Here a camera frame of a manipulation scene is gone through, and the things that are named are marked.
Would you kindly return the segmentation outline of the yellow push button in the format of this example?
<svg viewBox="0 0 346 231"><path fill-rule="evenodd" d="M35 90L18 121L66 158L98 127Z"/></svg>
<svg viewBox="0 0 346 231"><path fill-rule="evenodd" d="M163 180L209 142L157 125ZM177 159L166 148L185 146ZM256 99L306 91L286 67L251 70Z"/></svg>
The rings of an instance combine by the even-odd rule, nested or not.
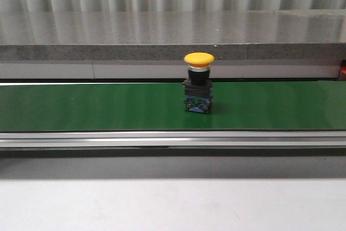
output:
<svg viewBox="0 0 346 231"><path fill-rule="evenodd" d="M193 52L184 57L189 64L188 78L184 85L185 110L208 114L212 106L212 81L210 80L210 63L215 61L212 54Z"/></svg>

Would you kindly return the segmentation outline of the green conveyor belt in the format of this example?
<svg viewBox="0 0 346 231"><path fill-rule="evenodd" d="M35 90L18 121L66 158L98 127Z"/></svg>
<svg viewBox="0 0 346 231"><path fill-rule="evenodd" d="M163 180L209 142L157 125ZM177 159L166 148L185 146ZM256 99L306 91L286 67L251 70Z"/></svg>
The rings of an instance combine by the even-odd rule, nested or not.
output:
<svg viewBox="0 0 346 231"><path fill-rule="evenodd" d="M310 155L345 155L343 82L216 82L207 114L179 83L1 86L1 157Z"/></svg>

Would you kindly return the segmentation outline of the grey stone counter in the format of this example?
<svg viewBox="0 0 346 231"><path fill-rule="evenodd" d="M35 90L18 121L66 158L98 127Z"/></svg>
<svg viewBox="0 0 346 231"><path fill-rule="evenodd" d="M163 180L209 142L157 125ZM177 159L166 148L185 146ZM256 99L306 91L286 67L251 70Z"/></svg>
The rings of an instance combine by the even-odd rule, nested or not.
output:
<svg viewBox="0 0 346 231"><path fill-rule="evenodd" d="M336 78L345 11L1 13L3 80L185 78L191 52L212 78Z"/></svg>

